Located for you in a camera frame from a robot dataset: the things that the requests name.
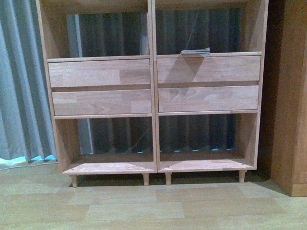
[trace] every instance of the light blue cloth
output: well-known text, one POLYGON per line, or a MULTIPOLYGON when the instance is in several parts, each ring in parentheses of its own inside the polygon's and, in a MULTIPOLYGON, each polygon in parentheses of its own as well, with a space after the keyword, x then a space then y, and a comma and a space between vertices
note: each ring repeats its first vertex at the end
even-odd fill
POLYGON ((0 0, 0 158, 56 156, 35 0, 0 0))

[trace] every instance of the wooden floor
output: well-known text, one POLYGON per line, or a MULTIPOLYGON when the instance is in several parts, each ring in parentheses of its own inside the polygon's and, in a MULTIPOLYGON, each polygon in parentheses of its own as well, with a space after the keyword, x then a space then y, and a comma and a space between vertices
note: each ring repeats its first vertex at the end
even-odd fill
POLYGON ((1 230, 306 230, 307 198, 248 172, 84 176, 57 165, 0 171, 1 230))

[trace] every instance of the drawer front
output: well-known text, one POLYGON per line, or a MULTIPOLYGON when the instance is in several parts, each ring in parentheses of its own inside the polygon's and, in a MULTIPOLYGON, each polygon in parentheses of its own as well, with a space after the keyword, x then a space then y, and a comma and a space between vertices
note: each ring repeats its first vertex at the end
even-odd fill
POLYGON ((258 81, 260 56, 158 59, 158 83, 258 81))
POLYGON ((258 91, 258 86, 159 89, 159 112, 257 109, 258 91))
POLYGON ((149 60, 49 63, 51 87, 150 84, 149 60))
POLYGON ((52 93, 55 115, 151 113, 150 90, 52 93))

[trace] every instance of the wooden leg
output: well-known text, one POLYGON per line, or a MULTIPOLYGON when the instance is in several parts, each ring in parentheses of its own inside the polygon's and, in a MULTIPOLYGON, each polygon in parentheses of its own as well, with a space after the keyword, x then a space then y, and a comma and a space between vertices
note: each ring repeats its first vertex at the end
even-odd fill
POLYGON ((166 185, 171 185, 172 173, 171 172, 166 172, 165 173, 165 179, 166 179, 166 185))
POLYGON ((70 175, 70 176, 71 176, 72 187, 73 188, 78 187, 78 176, 77 175, 70 175))
POLYGON ((240 170, 239 171, 239 182, 242 183, 242 184, 244 183, 246 172, 247 172, 247 170, 240 170))
POLYGON ((149 173, 143 173, 144 186, 149 185, 149 173))

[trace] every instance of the wire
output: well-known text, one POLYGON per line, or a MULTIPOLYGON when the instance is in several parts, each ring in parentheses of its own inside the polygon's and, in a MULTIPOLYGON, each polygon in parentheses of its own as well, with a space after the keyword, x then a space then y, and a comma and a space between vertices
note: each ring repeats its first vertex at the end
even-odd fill
POLYGON ((195 28, 195 26, 196 26, 196 21, 197 21, 197 18, 198 18, 198 13, 199 13, 199 10, 197 10, 196 17, 195 17, 195 20, 194 20, 194 24, 193 24, 193 27, 192 27, 192 30, 191 30, 191 33, 190 33, 190 38, 189 38, 189 40, 188 40, 188 43, 187 43, 187 46, 186 46, 185 50, 188 49, 188 46, 189 46, 189 44, 190 44, 190 41, 191 41, 191 38, 192 38, 192 34, 193 34, 194 28, 195 28))
POLYGON ((137 141, 136 144, 131 148, 131 150, 134 149, 134 148, 138 145, 138 143, 139 143, 139 142, 141 141, 141 139, 145 136, 145 134, 148 133, 148 131, 149 131, 149 129, 148 129, 146 132, 143 133, 143 135, 138 139, 138 141, 137 141))
POLYGON ((57 164, 57 162, 54 162, 54 163, 48 163, 48 164, 34 164, 34 165, 14 166, 14 167, 10 167, 10 168, 0 169, 0 171, 3 171, 3 170, 9 170, 9 169, 17 169, 17 168, 35 167, 35 166, 40 166, 40 165, 50 165, 50 164, 57 164))

